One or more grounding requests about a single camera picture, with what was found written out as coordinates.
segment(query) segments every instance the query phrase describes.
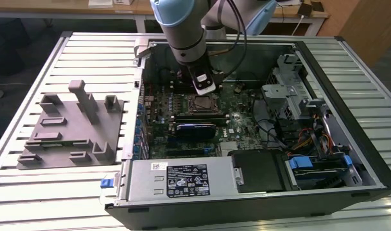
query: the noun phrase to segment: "black cable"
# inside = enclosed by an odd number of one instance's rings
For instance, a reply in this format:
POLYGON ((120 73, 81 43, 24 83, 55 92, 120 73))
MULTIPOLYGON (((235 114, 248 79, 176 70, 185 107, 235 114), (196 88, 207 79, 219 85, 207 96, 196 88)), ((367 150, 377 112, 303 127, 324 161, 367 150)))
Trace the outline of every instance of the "black cable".
POLYGON ((279 3, 276 3, 277 6, 280 6, 280 9, 283 10, 283 23, 285 21, 285 16, 284 16, 284 7, 281 5, 279 5, 279 3))
POLYGON ((235 15, 235 18, 236 18, 236 24, 237 24, 237 34, 236 34, 236 39, 235 39, 235 42, 231 46, 229 49, 227 50, 223 50, 223 51, 212 51, 209 52, 208 56, 215 56, 215 55, 221 55, 221 54, 225 54, 228 53, 229 51, 232 51, 237 45, 237 42, 239 42, 239 37, 240 37, 240 22, 239 22, 239 18, 237 18, 237 14, 236 14, 236 10, 233 8, 233 6, 229 4, 229 7, 232 9, 232 12, 233 12, 233 15, 235 15))
POLYGON ((289 151, 288 146, 287 146, 287 145, 279 140, 279 138, 277 138, 272 133, 269 133, 269 131, 265 130, 265 129, 259 125, 259 123, 257 123, 257 121, 256 121, 256 119, 255 119, 255 115, 253 115, 253 105, 255 105, 255 99, 253 99, 253 101, 252 101, 252 110, 251 110, 251 113, 252 113, 252 120, 253 120, 253 122, 256 123, 259 129, 260 129, 263 132, 265 132, 268 136, 271 136, 271 137, 273 138, 273 140, 279 143, 279 146, 280 146, 281 149, 289 151))
POLYGON ((276 149, 276 148, 280 148, 280 145, 277 145, 277 147, 268 147, 269 142, 271 142, 271 143, 277 143, 277 142, 275 142, 275 141, 269 141, 269 133, 271 133, 271 130, 275 130, 275 128, 271 128, 271 129, 268 130, 265 148, 267 148, 267 149, 276 149))
POLYGON ((247 43, 248 43, 247 42, 247 29, 245 29, 245 24, 244 24, 244 21, 241 19, 239 10, 236 8, 236 5, 235 5, 233 1, 232 0, 227 0, 227 1, 228 1, 228 4, 229 4, 231 8, 233 8, 233 10, 236 12, 237 19, 239 19, 239 22, 240 22, 240 25, 241 25, 241 30, 243 30, 243 34, 244 34, 244 51, 243 51, 243 54, 241 54, 241 57, 239 59, 237 64, 233 66, 233 68, 231 69, 231 71, 224 75, 224 79, 235 72, 235 70, 239 68, 241 62, 244 61, 245 56, 247 56, 247 43))
POLYGON ((235 42, 232 44, 232 47, 228 49, 228 52, 233 50, 233 48, 236 47, 237 45, 237 42, 239 42, 239 37, 240 37, 240 20, 237 18, 237 14, 236 14, 236 9, 235 9, 235 6, 231 5, 229 3, 229 0, 227 0, 228 4, 229 4, 229 7, 232 9, 232 12, 233 12, 233 15, 235 15, 235 18, 236 18, 236 26, 237 26, 237 34, 236 34, 236 39, 235 39, 235 42))

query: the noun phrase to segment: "aluminum grating surface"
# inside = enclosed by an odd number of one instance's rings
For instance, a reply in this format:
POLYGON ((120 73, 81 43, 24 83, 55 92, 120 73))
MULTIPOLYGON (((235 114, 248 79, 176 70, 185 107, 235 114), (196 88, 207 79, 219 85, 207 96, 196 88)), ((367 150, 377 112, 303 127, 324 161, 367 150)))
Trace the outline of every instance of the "aluminum grating surface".
MULTIPOLYGON (((161 35, 149 34, 144 37, 163 38, 161 35)), ((0 230, 125 230, 104 211, 103 200, 105 196, 113 196, 115 191, 100 190, 100 179, 120 170, 123 134, 133 127, 128 123, 128 102, 124 105, 116 165, 20 171, 16 164, 41 112, 36 103, 43 94, 57 93, 61 100, 75 100, 73 95, 67 93, 67 84, 72 79, 81 79, 85 91, 93 93, 96 100, 109 93, 125 101, 133 100, 132 86, 137 69, 132 66, 132 59, 137 38, 136 34, 124 33, 73 33, 69 39, 61 38, 63 45, 56 46, 57 55, 52 55, 52 64, 47 64, 45 73, 40 73, 33 98, 1 150, 0 230)), ((305 42, 391 167, 391 95, 380 89, 376 78, 363 72, 343 46, 333 38, 261 36, 251 39, 299 39, 305 42)), ((172 230, 252 231, 289 230, 291 227, 299 231, 349 230, 353 227, 391 230, 391 196, 359 203, 329 216, 172 230)))

